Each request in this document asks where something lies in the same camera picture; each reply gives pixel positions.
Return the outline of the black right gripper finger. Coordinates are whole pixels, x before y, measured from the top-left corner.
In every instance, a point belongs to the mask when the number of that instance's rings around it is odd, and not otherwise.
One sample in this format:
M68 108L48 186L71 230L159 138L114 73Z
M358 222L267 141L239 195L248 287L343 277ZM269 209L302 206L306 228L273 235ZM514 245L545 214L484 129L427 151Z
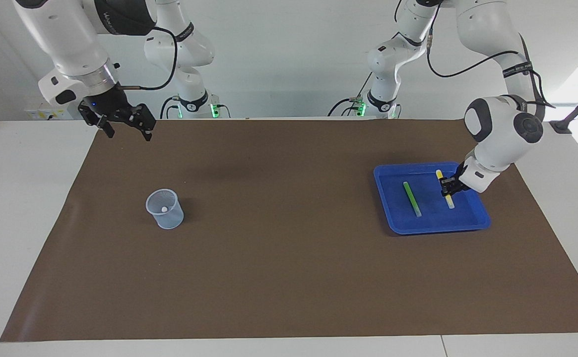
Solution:
M156 119L146 104L139 104L131 109L131 126L141 132L146 142L152 140Z
M112 125L108 122L107 116L98 116L96 113L85 103L80 102L78 104L78 113L80 113L82 119L89 126L95 126L105 133L108 138L113 138L116 133Z

